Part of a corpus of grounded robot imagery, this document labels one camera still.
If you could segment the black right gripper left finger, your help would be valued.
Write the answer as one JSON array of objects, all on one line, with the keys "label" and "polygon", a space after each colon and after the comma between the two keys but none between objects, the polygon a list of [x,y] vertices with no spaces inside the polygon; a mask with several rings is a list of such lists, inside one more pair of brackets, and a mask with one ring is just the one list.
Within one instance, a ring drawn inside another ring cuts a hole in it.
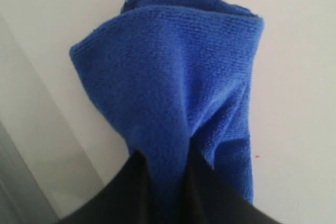
[{"label": "black right gripper left finger", "polygon": [[157,223],[143,155],[134,152],[102,191],[59,223]]}]

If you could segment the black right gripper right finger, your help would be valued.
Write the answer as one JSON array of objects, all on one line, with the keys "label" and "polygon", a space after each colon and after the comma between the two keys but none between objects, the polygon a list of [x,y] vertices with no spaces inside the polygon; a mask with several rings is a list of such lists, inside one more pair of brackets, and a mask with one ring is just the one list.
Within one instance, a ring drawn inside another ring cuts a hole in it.
[{"label": "black right gripper right finger", "polygon": [[[318,196],[325,184],[290,167],[286,174],[265,172],[267,203],[283,204],[294,223],[335,223],[335,205]],[[206,147],[192,142],[187,165],[188,223],[279,223],[253,205],[250,141],[229,140]]]}]

